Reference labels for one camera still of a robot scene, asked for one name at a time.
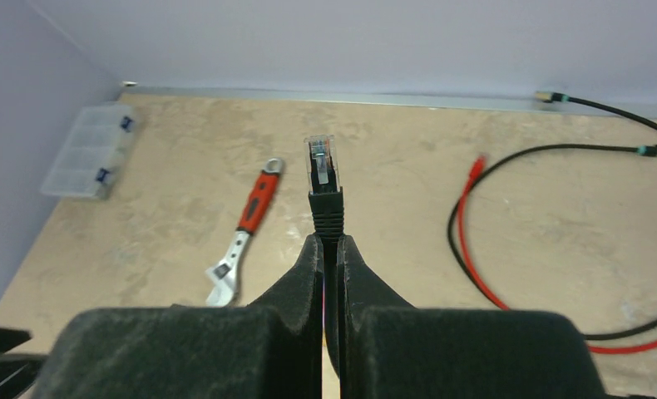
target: beige work surface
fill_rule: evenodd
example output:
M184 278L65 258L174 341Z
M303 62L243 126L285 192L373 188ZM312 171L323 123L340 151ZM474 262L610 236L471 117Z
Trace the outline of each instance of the beige work surface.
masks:
M346 233L420 308L492 308L445 237L479 153L497 160L540 144L657 143L656 132L612 117L181 96L121 101L145 119L122 180L105 202L61 201L0 302L0 325L32 330L24 350L48 351L85 309L204 305L212 289L205 269L230 244L260 168L279 156L284 177L240 272L240 304L258 297L313 231L308 135L336 136ZM657 159L530 155L478 187L468 228L485 279L514 308L557 311L590 333L657 315ZM595 362L609 392L657 396L657 350ZM325 355L324 392L338 397Z

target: wrench jaw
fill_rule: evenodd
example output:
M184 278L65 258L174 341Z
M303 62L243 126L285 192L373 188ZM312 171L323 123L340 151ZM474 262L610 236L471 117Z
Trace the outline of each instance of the wrench jaw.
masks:
M206 269L206 275L214 282L215 287L206 299L206 305L212 308L222 308L235 298L237 264L221 260L212 268Z
M249 241L250 234L242 230L236 231L225 256L215 266L206 269L206 275L215 284L206 299L206 305L222 308L235 299L238 292L238 264Z

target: white wall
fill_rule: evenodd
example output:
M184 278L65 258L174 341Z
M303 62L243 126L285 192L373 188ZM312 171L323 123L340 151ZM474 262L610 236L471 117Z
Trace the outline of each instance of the white wall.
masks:
M38 190L68 126L117 82L23 0L0 0L0 297L56 203Z
M152 86L657 103L657 0L28 0Z

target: clear plastic box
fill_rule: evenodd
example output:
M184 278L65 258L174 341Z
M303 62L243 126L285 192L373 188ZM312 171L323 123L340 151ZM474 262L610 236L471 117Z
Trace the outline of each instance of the clear plastic box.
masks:
M58 197L107 198L139 124L133 107L125 104L82 108L41 192Z

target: red wire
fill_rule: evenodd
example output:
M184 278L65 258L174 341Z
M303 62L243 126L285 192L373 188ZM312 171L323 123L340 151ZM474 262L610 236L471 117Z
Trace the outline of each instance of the red wire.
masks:
M463 194L461 195L461 199L458 201L458 213L457 213L458 238L461 241L461 253L463 254L463 262L466 264L466 268L468 269L468 272L473 277L473 281L475 281L476 285L479 287L479 289L481 289L481 291L484 292L484 294L488 297L488 299L490 299L500 309L510 310L510 307L508 307L504 302L502 302L482 281L480 274L478 274L476 267L473 264L473 261L471 259L471 254L468 252L468 246L466 245L466 228L464 222L465 213L466 213L466 202L467 202L468 194L470 194L473 184L475 183L476 179L478 178L478 176L480 176L480 174L483 172L484 169L485 169L485 157L479 156L478 159L475 161L475 163L473 163L473 167L471 168L471 173L468 176L468 182L466 183L466 186L463 188ZM593 345L588 345L588 348L593 353L601 353L607 355L623 355L623 354L644 352L644 351L649 351L651 349L655 349L657 348L657 340L644 343L641 345L634 345L631 347L596 347Z

